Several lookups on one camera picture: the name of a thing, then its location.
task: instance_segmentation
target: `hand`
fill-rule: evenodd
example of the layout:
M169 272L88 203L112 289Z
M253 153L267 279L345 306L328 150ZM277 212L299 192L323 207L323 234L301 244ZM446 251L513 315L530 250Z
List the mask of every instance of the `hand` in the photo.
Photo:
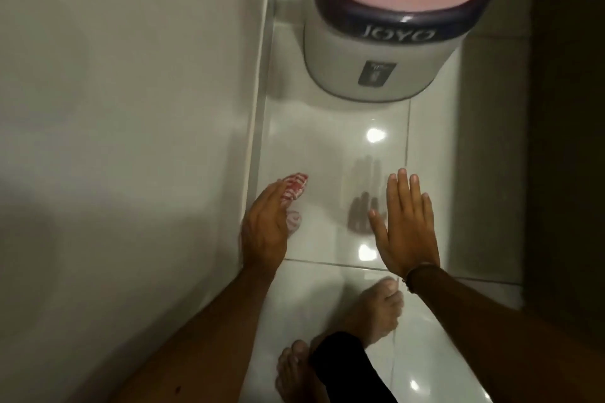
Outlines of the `hand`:
M420 179L412 175L408 185L405 169L389 176L387 210L389 230L375 209L368 216L376 247L387 269L404 280L408 273L421 264L440 266L433 206L428 194L420 195Z
M288 226L281 195L286 183L269 185L254 201L241 224L240 242L244 268L258 268L275 273L284 260Z

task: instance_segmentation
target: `forearm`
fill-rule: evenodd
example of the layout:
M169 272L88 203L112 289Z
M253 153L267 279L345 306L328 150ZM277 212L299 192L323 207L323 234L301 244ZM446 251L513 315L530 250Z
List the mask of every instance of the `forearm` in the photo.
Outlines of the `forearm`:
M115 403L236 403L273 274L242 270L139 370Z
M596 400L601 357L549 325L505 308L445 271L420 268L410 284L498 402Z

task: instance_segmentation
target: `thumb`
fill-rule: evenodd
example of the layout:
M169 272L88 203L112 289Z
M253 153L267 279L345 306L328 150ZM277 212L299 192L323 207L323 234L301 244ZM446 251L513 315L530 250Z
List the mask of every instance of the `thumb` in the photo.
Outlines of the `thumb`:
M370 212L368 212L368 218L370 219L372 231L374 231L376 248L380 253L382 261L389 271L397 274L395 262L391 258L391 253L389 251L389 233L387 232L387 227L384 224L384 219L375 209L370 209Z

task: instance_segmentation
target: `white wall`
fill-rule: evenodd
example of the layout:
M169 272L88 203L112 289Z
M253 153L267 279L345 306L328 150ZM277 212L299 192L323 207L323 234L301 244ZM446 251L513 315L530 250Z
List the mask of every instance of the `white wall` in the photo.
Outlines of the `white wall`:
M0 0L0 401L101 401L235 267L262 0Z

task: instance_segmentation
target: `foot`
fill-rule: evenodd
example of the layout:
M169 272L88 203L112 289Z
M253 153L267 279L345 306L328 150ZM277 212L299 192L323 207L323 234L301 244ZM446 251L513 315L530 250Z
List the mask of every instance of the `foot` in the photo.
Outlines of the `foot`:
M326 388L308 364L306 343L295 341L277 361L275 388L284 403L330 403Z
M364 348L387 336L397 328L404 307L404 294L398 288L392 277L368 288L332 328L311 342L311 349L315 350L324 338L336 332L351 333L361 340Z

